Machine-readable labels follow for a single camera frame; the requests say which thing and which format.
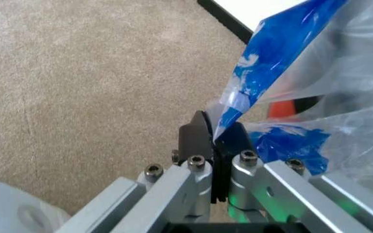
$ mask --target plastic bag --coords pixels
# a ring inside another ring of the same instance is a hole
[[[230,81],[224,94],[240,87]],[[271,156],[267,160],[313,159],[307,164],[313,173],[337,170],[373,191],[373,0],[351,0],[341,7],[258,102],[319,95],[324,95],[319,103],[299,115],[246,124],[255,147],[264,150],[259,151],[262,156]],[[222,121],[225,106],[246,104],[229,97],[208,108],[211,121],[216,121],[213,130]],[[311,132],[318,137],[312,138]],[[276,150],[268,150],[271,145]]]
[[[308,0],[260,22],[216,106],[222,111],[207,111],[217,113],[208,114],[214,139],[255,104],[345,2]]]
[[[270,78],[258,77],[259,82]],[[233,76],[219,103],[208,108],[215,139],[253,104],[240,92],[243,87]],[[258,103],[373,90],[373,0],[348,1],[264,94],[254,89]]]
[[[255,144],[254,147],[262,150],[261,153],[270,145],[261,145],[258,139],[272,128],[283,127],[289,134],[298,134],[310,141],[315,141],[315,137],[303,134],[300,130],[295,132],[293,129],[303,129],[305,132],[320,130],[324,135],[329,136],[318,147],[315,143],[306,144],[308,147],[300,151],[309,156],[314,153],[320,154],[329,161],[327,171],[340,171],[373,191],[373,106],[315,120],[296,122],[295,119],[296,117],[292,117],[288,121],[246,123],[245,127]],[[287,153],[286,156],[298,157],[294,153]],[[324,171],[320,171],[318,162],[320,161],[314,161],[315,164],[310,167],[310,164],[306,164],[312,174]]]

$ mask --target hex socket screw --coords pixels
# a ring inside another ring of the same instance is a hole
[[[305,165],[300,159],[288,159],[286,165],[299,175],[303,175],[303,172],[305,171]]]
[[[240,162],[244,166],[255,166],[257,165],[258,155],[252,150],[243,150],[240,153]]]
[[[205,158],[202,155],[192,155],[188,158],[188,169],[191,171],[203,171]]]
[[[179,162],[179,150],[172,150],[172,163],[178,165]]]
[[[160,164],[149,164],[146,166],[144,174],[147,181],[155,183],[164,174],[164,169]]]

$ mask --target white surface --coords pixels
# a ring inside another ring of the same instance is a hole
[[[258,23],[304,0],[214,0],[244,26],[254,31]]]

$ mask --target orange object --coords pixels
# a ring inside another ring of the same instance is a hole
[[[296,114],[296,108],[293,100],[271,103],[267,118],[282,118]]]

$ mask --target beige carpet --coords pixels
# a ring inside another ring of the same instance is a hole
[[[169,166],[244,48],[195,0],[0,0],[0,180],[74,214]]]

